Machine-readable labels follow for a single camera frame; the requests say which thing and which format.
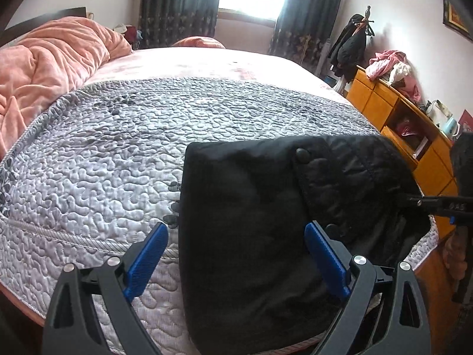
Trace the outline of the dark patterned curtain right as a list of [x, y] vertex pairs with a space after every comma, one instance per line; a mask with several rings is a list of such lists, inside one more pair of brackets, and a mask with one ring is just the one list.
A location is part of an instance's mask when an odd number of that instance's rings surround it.
[[329, 39], [341, 0], [285, 0], [268, 54], [316, 71]]

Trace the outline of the wooden dresser cabinet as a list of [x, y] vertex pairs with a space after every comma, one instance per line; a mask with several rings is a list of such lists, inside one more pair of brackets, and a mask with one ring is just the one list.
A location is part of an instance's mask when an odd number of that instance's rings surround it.
[[361, 67], [347, 99], [398, 148], [426, 196], [456, 196], [451, 141], [409, 99]]

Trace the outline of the black pants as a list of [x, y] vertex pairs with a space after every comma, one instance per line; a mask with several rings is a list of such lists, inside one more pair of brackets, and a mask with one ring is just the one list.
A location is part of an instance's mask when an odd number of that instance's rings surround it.
[[179, 271], [202, 354], [258, 354], [325, 331], [338, 311], [305, 244], [316, 221], [393, 266], [430, 231], [419, 187], [381, 135], [191, 143], [179, 199]]

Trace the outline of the grey quilted bed cover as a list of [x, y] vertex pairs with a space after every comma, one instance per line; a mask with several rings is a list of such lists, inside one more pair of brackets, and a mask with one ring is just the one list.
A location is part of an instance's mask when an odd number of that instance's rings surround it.
[[[1, 284], [46, 316], [63, 268], [102, 265], [158, 223], [169, 242], [131, 303], [163, 354], [202, 354], [184, 314], [179, 199], [191, 143], [381, 135], [350, 104], [228, 79], [94, 83], [57, 99], [1, 161]], [[419, 266], [430, 231], [403, 259]]]

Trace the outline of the dark patterned curtain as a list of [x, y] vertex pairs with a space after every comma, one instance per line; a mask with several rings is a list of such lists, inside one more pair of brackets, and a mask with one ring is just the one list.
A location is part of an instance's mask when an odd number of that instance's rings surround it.
[[316, 71], [329, 39], [341, 0], [285, 0], [268, 54]]
[[187, 37], [213, 37], [220, 0], [140, 0], [140, 48], [167, 47]]

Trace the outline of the black jacket on rack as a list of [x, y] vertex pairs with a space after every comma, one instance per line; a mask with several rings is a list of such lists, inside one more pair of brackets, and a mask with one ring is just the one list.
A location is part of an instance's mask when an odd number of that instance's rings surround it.
[[364, 60], [368, 37], [374, 37], [370, 20], [371, 6], [363, 15], [354, 14], [345, 25], [329, 51], [331, 71], [336, 77], [351, 83], [358, 65]]

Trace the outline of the pink clothes pile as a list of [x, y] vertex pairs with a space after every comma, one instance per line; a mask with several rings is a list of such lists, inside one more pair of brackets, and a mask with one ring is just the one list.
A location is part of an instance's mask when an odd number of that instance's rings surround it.
[[423, 104], [421, 92], [406, 54], [388, 50], [376, 52], [366, 67], [370, 81], [385, 78], [388, 85], [399, 91], [414, 104]]

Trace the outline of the pink fleece blanket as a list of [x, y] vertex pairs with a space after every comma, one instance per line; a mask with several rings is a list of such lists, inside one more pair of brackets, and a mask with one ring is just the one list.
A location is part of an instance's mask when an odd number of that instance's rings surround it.
[[48, 21], [2, 49], [1, 157], [57, 98], [131, 53], [123, 35], [74, 16]]

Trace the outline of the pink pillow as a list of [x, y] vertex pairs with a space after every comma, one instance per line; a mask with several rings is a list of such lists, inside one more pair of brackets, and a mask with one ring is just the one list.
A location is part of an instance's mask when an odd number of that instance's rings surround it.
[[218, 40], [206, 36], [190, 36], [183, 38], [171, 45], [172, 47], [201, 47], [224, 49], [225, 46]]

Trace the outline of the dark patterned curtain left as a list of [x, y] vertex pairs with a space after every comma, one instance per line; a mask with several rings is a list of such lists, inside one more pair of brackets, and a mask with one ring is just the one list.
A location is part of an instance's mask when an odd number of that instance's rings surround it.
[[140, 0], [140, 48], [167, 47], [187, 37], [213, 37], [220, 0]]

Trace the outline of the dark wooden headboard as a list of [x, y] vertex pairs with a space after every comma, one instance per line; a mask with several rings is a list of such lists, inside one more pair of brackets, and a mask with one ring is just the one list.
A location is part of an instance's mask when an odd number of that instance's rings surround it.
[[55, 13], [42, 14], [41, 16], [37, 16], [35, 18], [31, 18], [24, 22], [18, 23], [12, 27], [5, 29], [1, 33], [0, 46], [7, 45], [7, 43], [10, 43], [11, 41], [16, 40], [22, 35], [25, 35], [31, 30], [42, 26], [42, 24], [48, 21], [52, 21], [52, 20], [56, 20], [56, 19], [60, 19], [60, 18], [68, 17], [68, 16], [86, 18], [87, 9], [85, 7], [68, 8], [65, 10], [57, 11]]

